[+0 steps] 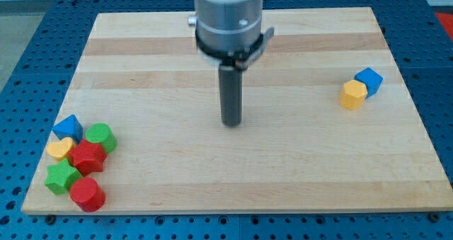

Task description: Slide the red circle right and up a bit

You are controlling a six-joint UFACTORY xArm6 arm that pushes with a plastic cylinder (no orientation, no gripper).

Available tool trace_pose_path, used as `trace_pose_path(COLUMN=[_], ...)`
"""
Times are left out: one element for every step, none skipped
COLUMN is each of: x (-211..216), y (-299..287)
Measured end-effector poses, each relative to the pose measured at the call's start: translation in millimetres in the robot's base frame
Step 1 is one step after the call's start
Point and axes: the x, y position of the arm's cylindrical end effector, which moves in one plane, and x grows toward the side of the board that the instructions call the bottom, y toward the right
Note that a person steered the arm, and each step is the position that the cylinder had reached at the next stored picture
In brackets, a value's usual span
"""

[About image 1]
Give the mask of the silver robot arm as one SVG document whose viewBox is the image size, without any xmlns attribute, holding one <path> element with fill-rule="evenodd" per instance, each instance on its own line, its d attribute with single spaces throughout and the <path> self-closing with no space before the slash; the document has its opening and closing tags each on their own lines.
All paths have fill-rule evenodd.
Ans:
<svg viewBox="0 0 453 240">
<path fill-rule="evenodd" d="M 263 0 L 194 0 L 197 47 L 220 66 L 247 70 L 264 53 L 275 29 L 262 31 Z"/>
</svg>

